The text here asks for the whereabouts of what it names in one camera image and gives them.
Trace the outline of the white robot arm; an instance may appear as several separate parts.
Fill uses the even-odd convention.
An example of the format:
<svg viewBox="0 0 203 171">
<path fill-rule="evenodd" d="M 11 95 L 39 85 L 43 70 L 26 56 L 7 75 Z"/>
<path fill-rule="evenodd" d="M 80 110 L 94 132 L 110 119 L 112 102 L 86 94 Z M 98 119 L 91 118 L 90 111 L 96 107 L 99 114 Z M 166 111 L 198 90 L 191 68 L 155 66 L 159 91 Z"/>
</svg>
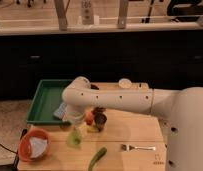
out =
<svg viewBox="0 0 203 171">
<path fill-rule="evenodd" d="M 162 117 L 169 123 L 165 171 L 203 171 L 203 87 L 93 89 L 85 77 L 63 90 L 66 111 L 79 116 L 90 106 Z"/>
</svg>

